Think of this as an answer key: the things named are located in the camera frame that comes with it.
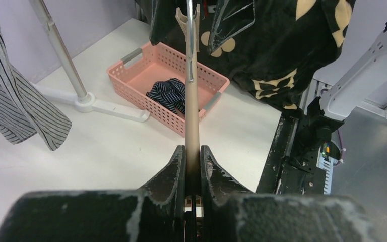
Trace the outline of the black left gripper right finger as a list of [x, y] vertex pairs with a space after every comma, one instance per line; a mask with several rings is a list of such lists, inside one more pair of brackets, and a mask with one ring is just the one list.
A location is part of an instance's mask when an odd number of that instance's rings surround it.
[[200, 154], [203, 241], [384, 241], [364, 208], [333, 195], [257, 194]]

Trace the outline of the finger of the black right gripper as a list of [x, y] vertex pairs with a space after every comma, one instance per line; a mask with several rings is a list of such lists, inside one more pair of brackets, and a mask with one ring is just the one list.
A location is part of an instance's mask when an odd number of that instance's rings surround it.
[[211, 25], [208, 52], [218, 48], [256, 22], [254, 0], [218, 0]]

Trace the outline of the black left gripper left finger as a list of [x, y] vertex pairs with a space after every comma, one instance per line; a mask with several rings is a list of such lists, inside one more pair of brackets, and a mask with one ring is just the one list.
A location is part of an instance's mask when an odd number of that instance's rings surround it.
[[134, 190], [35, 191], [0, 226], [0, 241], [183, 241], [185, 147]]

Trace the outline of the dark striped underwear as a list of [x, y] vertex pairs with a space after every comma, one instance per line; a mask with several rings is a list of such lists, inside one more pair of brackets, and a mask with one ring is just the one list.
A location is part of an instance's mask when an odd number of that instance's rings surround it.
[[155, 82], [146, 96], [174, 114], [185, 115], [185, 83], [177, 78]]

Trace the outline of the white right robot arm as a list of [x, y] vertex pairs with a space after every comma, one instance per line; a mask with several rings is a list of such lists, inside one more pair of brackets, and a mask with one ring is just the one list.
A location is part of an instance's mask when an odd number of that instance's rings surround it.
[[[215, 51], [230, 37], [249, 28], [257, 20], [254, 1], [218, 1], [209, 39]], [[352, 110], [387, 81], [387, 22], [367, 52], [328, 91], [307, 107], [294, 135], [291, 157], [305, 155], [331, 140]]]

